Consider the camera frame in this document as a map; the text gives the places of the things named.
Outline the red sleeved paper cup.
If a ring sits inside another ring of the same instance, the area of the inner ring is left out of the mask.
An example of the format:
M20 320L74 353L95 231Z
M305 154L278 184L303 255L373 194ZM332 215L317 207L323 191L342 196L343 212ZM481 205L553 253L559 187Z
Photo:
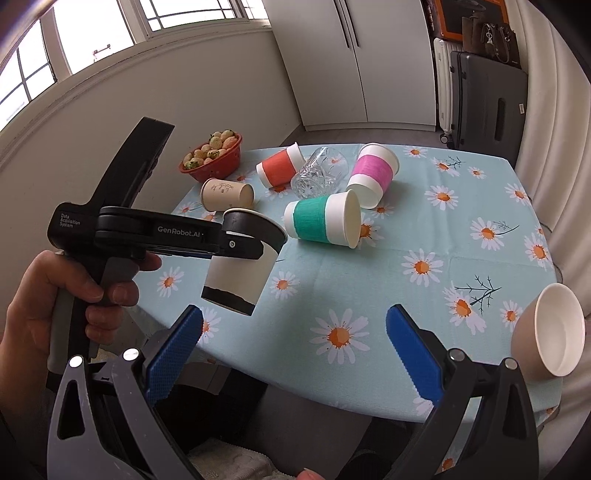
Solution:
M301 148L294 142L287 148L271 155L256 165L259 180L267 189L290 183L297 172L304 167L305 159Z

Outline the white double door cabinet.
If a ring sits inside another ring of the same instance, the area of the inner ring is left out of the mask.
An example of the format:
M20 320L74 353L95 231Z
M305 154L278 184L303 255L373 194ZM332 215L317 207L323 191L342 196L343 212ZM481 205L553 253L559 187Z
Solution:
M421 2L263 6L305 129L435 130L435 71Z

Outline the green sleeved paper cup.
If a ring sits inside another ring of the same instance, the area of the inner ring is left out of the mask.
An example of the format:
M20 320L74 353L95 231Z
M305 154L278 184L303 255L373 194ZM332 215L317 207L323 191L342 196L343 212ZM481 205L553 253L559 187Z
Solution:
M283 214L291 238L351 249L358 246L361 223L360 202L353 191L293 201Z

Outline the brown kraft paper cup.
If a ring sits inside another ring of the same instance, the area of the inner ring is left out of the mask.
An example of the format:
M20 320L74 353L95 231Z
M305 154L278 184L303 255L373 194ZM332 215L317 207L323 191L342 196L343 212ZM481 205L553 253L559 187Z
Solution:
M250 209L254 203L254 190L247 183L211 178L201 186L199 197L207 211Z

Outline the pink sleeved paper cup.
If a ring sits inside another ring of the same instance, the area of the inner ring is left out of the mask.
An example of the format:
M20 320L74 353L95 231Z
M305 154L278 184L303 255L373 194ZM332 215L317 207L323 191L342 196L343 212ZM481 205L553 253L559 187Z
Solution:
M363 145L353 164L346 190L353 191L363 209L376 208L400 170L397 155L378 143Z

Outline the cream curtain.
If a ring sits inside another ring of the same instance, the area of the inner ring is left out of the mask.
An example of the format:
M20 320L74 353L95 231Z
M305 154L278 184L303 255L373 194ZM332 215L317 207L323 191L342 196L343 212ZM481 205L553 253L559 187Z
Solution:
M517 174L549 242L560 282L590 312L590 4L510 1L529 75ZM590 353L563 383L539 436L545 479L590 476Z

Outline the dark grey suitcase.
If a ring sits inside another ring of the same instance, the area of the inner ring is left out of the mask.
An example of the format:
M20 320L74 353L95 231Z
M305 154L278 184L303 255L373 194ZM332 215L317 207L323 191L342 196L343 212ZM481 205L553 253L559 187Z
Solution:
M515 166L526 119L528 74L472 53L450 55L452 120L448 146Z

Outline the daisy print blue tablecloth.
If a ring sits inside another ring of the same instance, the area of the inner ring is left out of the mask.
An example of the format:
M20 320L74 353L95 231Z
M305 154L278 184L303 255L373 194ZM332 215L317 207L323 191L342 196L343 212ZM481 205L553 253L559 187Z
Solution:
M401 167L355 248L291 239L252 316L204 301L208 264L167 257L140 274L132 318L147 334L188 305L204 312L191 363L231 368L221 394L179 397L179 430L242 444L283 473L332 479L375 417L424 421L386 333L403 305L447 347L498 363L525 307L556 279L527 193L502 158L394 146Z

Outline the red bowl of strawberries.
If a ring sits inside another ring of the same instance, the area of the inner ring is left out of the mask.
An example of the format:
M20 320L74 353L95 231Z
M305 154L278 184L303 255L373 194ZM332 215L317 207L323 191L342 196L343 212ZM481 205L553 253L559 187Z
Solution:
M231 129L213 132L208 141L188 152L178 165L178 171L195 181L224 179L235 173L240 165L242 135Z

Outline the window with white frame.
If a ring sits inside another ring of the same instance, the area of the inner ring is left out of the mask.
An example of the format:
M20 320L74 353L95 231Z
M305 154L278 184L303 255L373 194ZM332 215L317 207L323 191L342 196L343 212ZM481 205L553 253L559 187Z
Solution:
M54 84L165 29L267 18L262 1L57 1L1 62L1 126Z

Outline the white suitcase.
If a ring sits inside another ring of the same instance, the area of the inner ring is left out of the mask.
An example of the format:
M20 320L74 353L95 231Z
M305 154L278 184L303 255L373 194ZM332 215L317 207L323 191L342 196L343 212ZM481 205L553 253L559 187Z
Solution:
M462 45L441 38L433 40L437 73L437 96L439 124L443 130L443 142L451 138L453 120L453 72L452 53L460 51Z

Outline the black banded white paper cup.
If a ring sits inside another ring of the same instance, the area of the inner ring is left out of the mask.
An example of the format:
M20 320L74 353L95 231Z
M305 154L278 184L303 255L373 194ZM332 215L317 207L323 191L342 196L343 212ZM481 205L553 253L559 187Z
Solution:
M287 232L269 217L243 208L226 210L219 250L211 257L201 298L252 315L286 243Z

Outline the beige ceramic cup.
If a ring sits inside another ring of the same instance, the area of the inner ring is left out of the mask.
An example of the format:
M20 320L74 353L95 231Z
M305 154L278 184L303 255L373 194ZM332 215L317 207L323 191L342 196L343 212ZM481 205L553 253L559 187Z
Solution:
M524 310L511 340L511 356L527 383L566 377L579 364L585 345L585 319L572 290L561 283L545 287Z

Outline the brown leather handbag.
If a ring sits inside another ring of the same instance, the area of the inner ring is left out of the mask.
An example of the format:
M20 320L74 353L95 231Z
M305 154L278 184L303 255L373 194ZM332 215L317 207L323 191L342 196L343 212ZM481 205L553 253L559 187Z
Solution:
M517 36L507 23L489 22L481 13L462 18L465 52L521 68Z

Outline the clear glass tumbler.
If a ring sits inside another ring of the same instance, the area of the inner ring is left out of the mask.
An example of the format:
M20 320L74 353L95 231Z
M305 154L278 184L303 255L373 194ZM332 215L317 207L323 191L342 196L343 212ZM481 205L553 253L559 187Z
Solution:
M290 180L290 188L301 199L327 196L338 193L348 176L346 158L335 148L322 146Z

